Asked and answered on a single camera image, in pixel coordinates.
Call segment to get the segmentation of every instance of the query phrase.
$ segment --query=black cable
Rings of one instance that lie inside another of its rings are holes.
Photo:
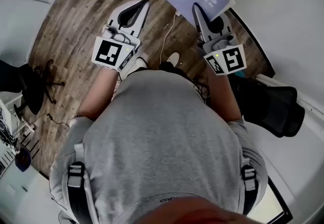
[[[52,116],[51,116],[49,113],[47,114],[47,117],[48,117],[52,122],[54,122],[54,123],[57,124],[57,125],[64,124],[65,126],[67,126],[68,128],[70,128],[70,126],[67,125],[65,122],[56,122],[55,120],[53,120]]]
[[[54,122],[55,124],[57,124],[57,125],[64,124],[64,125],[66,125],[68,128],[70,128],[70,126],[69,126],[68,124],[66,124],[65,122],[56,122],[55,120],[53,120],[52,116],[51,116],[49,113],[44,113],[44,114],[42,114],[42,115],[39,116],[35,121],[33,121],[33,122],[31,122],[31,123],[28,123],[28,125],[32,125],[33,123],[35,123],[39,118],[43,117],[44,115],[46,115],[46,116],[50,119],[50,121]],[[14,137],[15,137],[17,134],[20,134],[23,130],[26,130],[27,128],[28,128],[28,126],[22,128],[20,131],[16,132],[16,133],[14,134]]]
[[[43,117],[44,115],[47,115],[47,113],[42,114],[41,116],[39,116],[39,117],[38,117],[35,121],[33,121],[32,123],[28,123],[28,125],[32,125],[33,123],[35,123],[39,118]],[[28,126],[23,127],[20,131],[18,131],[18,132],[16,132],[16,133],[14,134],[14,137],[15,137],[17,134],[20,134],[23,130],[25,130],[25,129],[27,129],[27,128],[28,128]]]

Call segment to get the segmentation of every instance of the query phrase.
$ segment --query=laminate floor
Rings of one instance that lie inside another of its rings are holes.
[[[86,94],[99,67],[91,63],[93,45],[102,26],[114,8],[130,0],[55,0],[38,33],[32,49],[29,64],[32,67],[43,65],[53,59],[52,79],[64,81],[65,87],[52,87],[51,95],[57,101],[51,104],[45,98],[43,107],[37,116],[26,109],[25,117],[33,122],[44,113],[50,113],[57,122],[69,123]],[[148,65],[157,69],[163,38],[173,23],[175,9],[166,0],[150,0],[151,8],[140,35],[142,49],[148,57]],[[258,73],[272,76],[273,71],[262,56],[252,38],[236,18],[227,12],[238,40],[245,47],[247,59],[247,77]],[[177,17],[175,27],[166,40],[162,60],[172,52],[180,53],[179,68],[190,78],[197,77],[206,82],[206,64],[196,49],[197,30],[183,17]],[[39,152],[33,159],[33,165],[44,174],[55,159],[65,141],[68,127],[57,125],[46,116],[35,123],[36,132],[24,142]]]

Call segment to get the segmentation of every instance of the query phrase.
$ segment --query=black mesh chair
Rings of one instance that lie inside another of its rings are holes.
[[[56,104],[56,101],[51,98],[47,86],[65,86],[65,83],[46,82],[49,73],[49,65],[52,63],[53,60],[50,60],[46,65],[45,71],[40,72],[40,67],[33,70],[28,64],[25,64],[16,68],[0,60],[0,92],[22,92],[25,102],[19,108],[17,108],[16,105],[14,106],[20,120],[20,111],[26,106],[28,106],[35,115],[40,111],[44,100],[44,94],[46,94],[52,104]]]
[[[229,80],[245,121],[267,129],[278,138],[293,137],[298,133],[305,109],[296,102],[295,88],[269,87],[234,74]]]

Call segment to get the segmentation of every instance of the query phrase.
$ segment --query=white sneaker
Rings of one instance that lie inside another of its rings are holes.
[[[147,63],[146,61],[142,58],[142,57],[138,57],[135,61],[135,65],[136,65],[136,69],[139,69],[139,68],[147,68]]]
[[[167,62],[171,62],[172,65],[174,67],[176,67],[176,65],[178,64],[179,62],[179,58],[180,58],[180,54],[177,53],[177,52],[173,52],[170,57],[168,58]]]

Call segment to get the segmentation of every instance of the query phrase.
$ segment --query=sign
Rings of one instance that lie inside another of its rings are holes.
[[[134,46],[97,36],[91,61],[121,71],[134,55]]]
[[[216,75],[228,75],[247,68],[243,45],[227,46],[225,49],[204,56]]]

